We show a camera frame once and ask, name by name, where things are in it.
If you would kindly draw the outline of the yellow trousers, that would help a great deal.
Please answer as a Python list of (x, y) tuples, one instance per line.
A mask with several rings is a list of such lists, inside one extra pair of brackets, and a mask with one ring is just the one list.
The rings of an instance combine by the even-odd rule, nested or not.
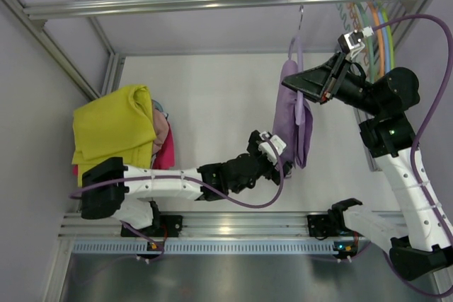
[(150, 166), (156, 132), (147, 86), (122, 87), (76, 109), (73, 117), (74, 165), (97, 165), (118, 156), (138, 168)]

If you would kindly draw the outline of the purple trousers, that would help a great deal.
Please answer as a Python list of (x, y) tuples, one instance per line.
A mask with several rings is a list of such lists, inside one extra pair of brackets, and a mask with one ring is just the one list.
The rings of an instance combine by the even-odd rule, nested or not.
[(298, 65), (294, 60), (285, 61), (280, 73), (273, 120), (273, 134), (278, 135), (287, 145), (280, 156), (285, 165), (285, 178), (291, 178), (294, 167), (306, 167), (313, 132), (313, 116), (308, 102), (303, 99), (301, 110), (296, 113), (297, 93), (281, 84), (285, 77), (298, 72)]

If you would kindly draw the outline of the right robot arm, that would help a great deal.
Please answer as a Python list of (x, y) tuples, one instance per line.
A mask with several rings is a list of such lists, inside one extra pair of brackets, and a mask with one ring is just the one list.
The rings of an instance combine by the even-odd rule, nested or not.
[(413, 281), (452, 266), (452, 224), (425, 173), (405, 115), (420, 101), (418, 78), (398, 67), (370, 83), (363, 71), (353, 72), (354, 66), (338, 52), (321, 66), (284, 77), (282, 85), (313, 103), (335, 98), (371, 116), (360, 123), (360, 136), (385, 174), (406, 226), (393, 225), (357, 199), (333, 204), (328, 215), (338, 232), (366, 237), (382, 249), (402, 279)]

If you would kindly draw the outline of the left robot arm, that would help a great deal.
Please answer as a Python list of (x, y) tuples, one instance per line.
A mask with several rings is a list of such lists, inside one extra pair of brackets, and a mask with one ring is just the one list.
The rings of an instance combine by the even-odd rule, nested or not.
[(187, 170), (153, 170), (126, 165), (112, 157), (82, 175), (81, 216), (85, 220), (114, 218), (142, 230), (158, 226), (156, 198), (214, 202), (253, 189), (264, 178), (282, 191), (291, 163), (282, 158), (286, 143), (269, 132), (254, 131), (247, 151), (223, 163)]

